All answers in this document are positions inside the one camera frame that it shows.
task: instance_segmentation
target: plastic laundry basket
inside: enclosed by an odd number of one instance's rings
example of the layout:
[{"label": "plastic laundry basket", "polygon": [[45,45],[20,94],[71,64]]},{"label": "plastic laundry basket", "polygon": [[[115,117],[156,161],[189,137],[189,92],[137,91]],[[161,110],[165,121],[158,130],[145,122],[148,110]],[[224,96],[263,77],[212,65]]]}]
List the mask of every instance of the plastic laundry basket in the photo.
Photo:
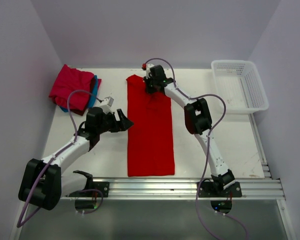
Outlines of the plastic laundry basket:
[{"label": "plastic laundry basket", "polygon": [[256,65],[251,61],[215,60],[211,63],[217,94],[227,113],[251,114],[269,108]]}]

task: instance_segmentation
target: tabletop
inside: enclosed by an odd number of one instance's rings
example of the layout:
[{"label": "tabletop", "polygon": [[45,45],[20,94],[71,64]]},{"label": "tabletop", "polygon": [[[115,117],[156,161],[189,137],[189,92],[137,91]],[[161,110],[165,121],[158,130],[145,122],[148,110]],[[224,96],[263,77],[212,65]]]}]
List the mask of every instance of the tabletop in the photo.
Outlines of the tabletop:
[{"label": "tabletop", "polygon": [[[130,68],[82,68],[102,79],[98,98],[114,98],[112,109],[122,109],[127,116],[127,81],[131,75],[143,77],[142,69]],[[175,69],[176,81],[180,88],[192,95],[216,93],[211,69]],[[172,77],[170,70],[165,69],[167,77]],[[212,124],[222,114],[218,99],[206,98],[212,116]],[[201,177],[206,156],[198,140],[188,133],[184,122],[184,110],[171,101],[173,151],[175,175],[169,178]],[[86,120],[85,115],[73,114],[77,126]],[[213,130],[214,139],[236,178],[264,178],[261,164],[261,153],[258,151],[250,118],[248,115],[226,114],[224,120]],[[74,134],[69,114],[58,106],[46,142],[44,157],[54,153],[65,145]],[[78,158],[65,172],[64,176],[75,170],[92,174],[94,177],[123,178],[128,177],[127,165],[128,132],[106,132],[100,136],[99,143],[88,153]],[[205,176],[210,177],[208,167]]]}]

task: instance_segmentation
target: white basket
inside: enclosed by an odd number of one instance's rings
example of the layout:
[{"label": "white basket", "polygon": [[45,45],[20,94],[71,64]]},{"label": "white basket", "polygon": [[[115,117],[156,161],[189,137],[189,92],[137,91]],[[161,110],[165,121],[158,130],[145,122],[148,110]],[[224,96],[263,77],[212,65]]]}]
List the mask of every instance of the white basket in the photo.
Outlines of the white basket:
[{"label": "white basket", "polygon": [[256,65],[243,60],[215,60],[211,63],[217,94],[227,113],[251,114],[269,108]]}]

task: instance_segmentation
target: blue cloth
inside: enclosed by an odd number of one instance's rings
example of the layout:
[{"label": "blue cloth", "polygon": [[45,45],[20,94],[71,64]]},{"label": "blue cloth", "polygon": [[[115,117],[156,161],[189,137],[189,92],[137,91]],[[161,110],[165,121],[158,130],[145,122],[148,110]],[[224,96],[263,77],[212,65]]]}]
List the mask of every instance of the blue cloth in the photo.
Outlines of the blue cloth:
[{"label": "blue cloth", "polygon": [[[97,94],[98,94],[98,77],[97,77],[97,75],[94,75],[94,79],[95,79],[95,85],[94,85],[94,87],[92,89],[92,94],[95,95],[95,96],[97,96]],[[90,96],[87,108],[88,109],[92,108],[95,105],[95,102],[96,102],[96,98],[94,96]],[[65,113],[68,112],[68,109],[66,109],[66,108],[64,108],[62,106],[59,106],[59,107]]]}]

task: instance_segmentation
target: stack of folded cloth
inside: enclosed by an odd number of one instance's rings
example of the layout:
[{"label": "stack of folded cloth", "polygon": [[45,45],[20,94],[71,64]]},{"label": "stack of folded cloth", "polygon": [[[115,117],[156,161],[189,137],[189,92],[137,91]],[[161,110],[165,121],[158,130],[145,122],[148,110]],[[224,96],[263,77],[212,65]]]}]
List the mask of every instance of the stack of folded cloth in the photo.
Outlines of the stack of folded cloth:
[{"label": "stack of folded cloth", "polygon": [[[101,79],[88,71],[80,71],[63,65],[61,71],[55,79],[49,98],[60,106],[61,110],[68,112],[67,100],[69,95],[75,90],[85,90],[97,96]],[[77,92],[70,99],[70,110],[82,116],[87,108],[92,108],[96,98],[85,92]]]}]

